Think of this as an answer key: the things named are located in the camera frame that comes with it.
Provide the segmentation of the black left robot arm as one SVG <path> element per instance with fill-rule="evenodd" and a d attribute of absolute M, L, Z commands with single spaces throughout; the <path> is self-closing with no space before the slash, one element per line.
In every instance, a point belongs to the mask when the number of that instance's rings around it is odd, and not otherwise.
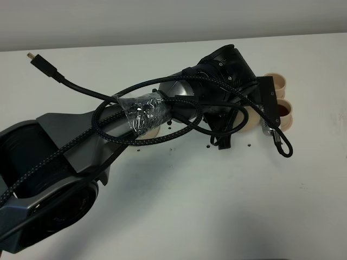
<path fill-rule="evenodd" d="M 248 121 L 244 107 L 259 82 L 232 45 L 193 67 L 113 96 L 68 81 L 41 55 L 31 64 L 101 100 L 85 114 L 48 113 L 1 132 L 1 249 L 17 253 L 86 215 L 110 165 L 129 146 L 148 146 L 197 130 L 223 140 Z"/>

